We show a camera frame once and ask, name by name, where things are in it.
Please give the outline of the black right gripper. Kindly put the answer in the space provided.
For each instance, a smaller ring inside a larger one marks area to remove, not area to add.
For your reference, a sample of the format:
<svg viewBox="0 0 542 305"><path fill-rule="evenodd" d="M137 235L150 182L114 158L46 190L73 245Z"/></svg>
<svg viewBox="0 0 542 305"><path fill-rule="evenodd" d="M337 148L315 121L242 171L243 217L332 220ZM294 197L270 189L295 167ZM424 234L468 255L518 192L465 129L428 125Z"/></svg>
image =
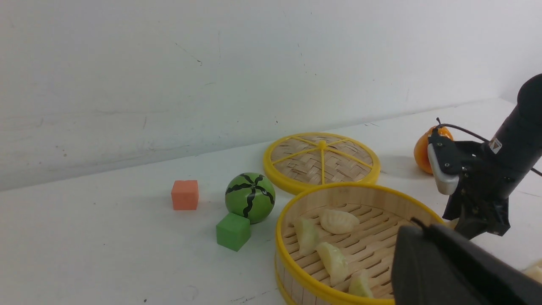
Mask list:
<svg viewBox="0 0 542 305"><path fill-rule="evenodd" d="M503 236L509 229L509 196L500 193L504 176L491 157L489 141L455 141L462 172L443 218L467 239L483 233Z"/></svg>

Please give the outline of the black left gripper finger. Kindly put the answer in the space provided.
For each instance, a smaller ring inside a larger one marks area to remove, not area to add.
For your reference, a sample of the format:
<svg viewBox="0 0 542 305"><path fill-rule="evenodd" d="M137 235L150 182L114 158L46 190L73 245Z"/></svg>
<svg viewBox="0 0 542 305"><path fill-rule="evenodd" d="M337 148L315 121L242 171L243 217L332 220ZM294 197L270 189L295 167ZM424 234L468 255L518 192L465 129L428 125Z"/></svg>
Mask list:
<svg viewBox="0 0 542 305"><path fill-rule="evenodd" d="M540 305L539 282L445 225L401 226L391 284L397 305Z"/></svg>

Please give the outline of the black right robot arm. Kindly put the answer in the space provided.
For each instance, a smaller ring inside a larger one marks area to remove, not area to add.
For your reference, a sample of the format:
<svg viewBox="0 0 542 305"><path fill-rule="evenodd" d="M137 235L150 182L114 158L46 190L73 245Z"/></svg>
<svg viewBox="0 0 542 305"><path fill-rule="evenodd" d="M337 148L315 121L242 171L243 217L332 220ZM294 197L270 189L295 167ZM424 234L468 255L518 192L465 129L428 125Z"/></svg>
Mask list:
<svg viewBox="0 0 542 305"><path fill-rule="evenodd" d="M456 220L467 239L509 230L509 196L542 154L542 76L522 85L517 104L490 140L453 141L430 131L426 151L440 193L449 199L443 218Z"/></svg>

